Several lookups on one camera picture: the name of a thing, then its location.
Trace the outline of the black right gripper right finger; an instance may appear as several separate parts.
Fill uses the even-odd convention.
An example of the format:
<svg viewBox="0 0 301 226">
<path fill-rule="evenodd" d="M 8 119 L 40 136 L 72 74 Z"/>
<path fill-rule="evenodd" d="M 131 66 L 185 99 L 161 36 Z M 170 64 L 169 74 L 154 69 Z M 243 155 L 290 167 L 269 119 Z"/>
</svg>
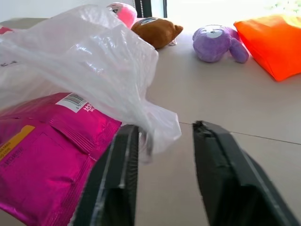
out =
<svg viewBox="0 0 301 226">
<path fill-rule="evenodd" d="M 210 226 L 301 226 L 264 169 L 223 127 L 192 124 L 199 190 Z"/>
</svg>

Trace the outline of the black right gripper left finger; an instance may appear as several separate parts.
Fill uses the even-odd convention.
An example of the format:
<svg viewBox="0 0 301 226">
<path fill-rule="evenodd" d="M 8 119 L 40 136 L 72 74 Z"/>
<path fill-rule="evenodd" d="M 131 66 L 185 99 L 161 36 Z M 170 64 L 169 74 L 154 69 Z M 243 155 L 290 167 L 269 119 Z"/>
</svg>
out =
<svg viewBox="0 0 301 226">
<path fill-rule="evenodd" d="M 139 128 L 122 126 L 96 162 L 72 226 L 135 226 Z"/>
</svg>

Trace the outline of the translucent white plastic bag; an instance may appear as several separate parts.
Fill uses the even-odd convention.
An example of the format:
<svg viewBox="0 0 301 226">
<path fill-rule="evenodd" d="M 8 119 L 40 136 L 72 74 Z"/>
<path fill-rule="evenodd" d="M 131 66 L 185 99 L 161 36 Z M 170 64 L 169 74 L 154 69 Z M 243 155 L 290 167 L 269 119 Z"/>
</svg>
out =
<svg viewBox="0 0 301 226">
<path fill-rule="evenodd" d="M 158 52 L 108 8 L 76 7 L 49 19 L 1 22 L 0 109 L 71 92 L 143 131 L 145 157 L 180 136 L 176 113 L 146 99 Z"/>
</svg>

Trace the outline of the magenta foil snack bag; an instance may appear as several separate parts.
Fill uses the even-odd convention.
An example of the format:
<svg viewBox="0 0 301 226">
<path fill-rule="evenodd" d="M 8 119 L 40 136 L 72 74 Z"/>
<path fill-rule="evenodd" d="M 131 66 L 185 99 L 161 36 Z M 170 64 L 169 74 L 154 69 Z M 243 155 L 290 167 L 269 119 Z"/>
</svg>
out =
<svg viewBox="0 0 301 226">
<path fill-rule="evenodd" d="M 74 93 L 0 111 L 0 210 L 26 226 L 67 226 L 120 126 Z"/>
</svg>

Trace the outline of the orange snack bag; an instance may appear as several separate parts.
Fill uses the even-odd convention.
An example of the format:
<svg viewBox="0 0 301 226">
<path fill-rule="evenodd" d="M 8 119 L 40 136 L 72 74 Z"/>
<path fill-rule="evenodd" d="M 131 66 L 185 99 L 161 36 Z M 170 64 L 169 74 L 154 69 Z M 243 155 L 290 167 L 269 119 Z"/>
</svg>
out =
<svg viewBox="0 0 301 226">
<path fill-rule="evenodd" d="M 301 16 L 263 16 L 234 26 L 254 60 L 276 81 L 301 73 Z"/>
</svg>

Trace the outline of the purple plush toy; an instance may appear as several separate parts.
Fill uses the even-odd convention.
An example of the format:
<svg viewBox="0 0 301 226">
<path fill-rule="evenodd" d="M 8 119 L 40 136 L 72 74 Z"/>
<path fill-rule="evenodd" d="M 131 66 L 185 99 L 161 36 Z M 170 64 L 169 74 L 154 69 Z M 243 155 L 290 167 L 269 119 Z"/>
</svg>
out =
<svg viewBox="0 0 301 226">
<path fill-rule="evenodd" d="M 238 32 L 230 27 L 207 25 L 197 29 L 193 36 L 193 49 L 197 57 L 207 63 L 215 63 L 230 52 L 234 60 L 244 64 L 249 58 Z"/>
</svg>

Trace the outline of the brown plush toy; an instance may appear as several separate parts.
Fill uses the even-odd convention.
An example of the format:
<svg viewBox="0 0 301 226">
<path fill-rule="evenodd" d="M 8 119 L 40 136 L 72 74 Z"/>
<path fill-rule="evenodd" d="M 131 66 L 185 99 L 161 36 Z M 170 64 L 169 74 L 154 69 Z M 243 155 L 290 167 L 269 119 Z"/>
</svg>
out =
<svg viewBox="0 0 301 226">
<path fill-rule="evenodd" d="M 155 49 L 160 49 L 175 43 L 183 27 L 165 19 L 148 17 L 134 23 L 131 30 Z"/>
</svg>

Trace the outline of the pink plush toy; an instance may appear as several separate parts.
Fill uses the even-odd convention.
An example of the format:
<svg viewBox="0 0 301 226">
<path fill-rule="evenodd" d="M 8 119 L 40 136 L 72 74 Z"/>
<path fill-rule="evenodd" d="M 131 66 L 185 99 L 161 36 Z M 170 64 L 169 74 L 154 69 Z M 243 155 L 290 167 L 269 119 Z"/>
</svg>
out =
<svg viewBox="0 0 301 226">
<path fill-rule="evenodd" d="M 137 11 L 133 6 L 125 3 L 114 2 L 107 7 L 118 16 L 127 28 L 132 28 L 137 18 Z"/>
</svg>

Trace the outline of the dark window frame post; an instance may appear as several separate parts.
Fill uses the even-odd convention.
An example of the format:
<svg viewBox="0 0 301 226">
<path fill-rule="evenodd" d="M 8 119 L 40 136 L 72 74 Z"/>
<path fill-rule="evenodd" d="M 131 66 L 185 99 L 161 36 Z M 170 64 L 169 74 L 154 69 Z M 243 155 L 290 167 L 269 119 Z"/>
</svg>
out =
<svg viewBox="0 0 301 226">
<path fill-rule="evenodd" d="M 167 0 L 132 0 L 138 18 L 167 18 Z"/>
</svg>

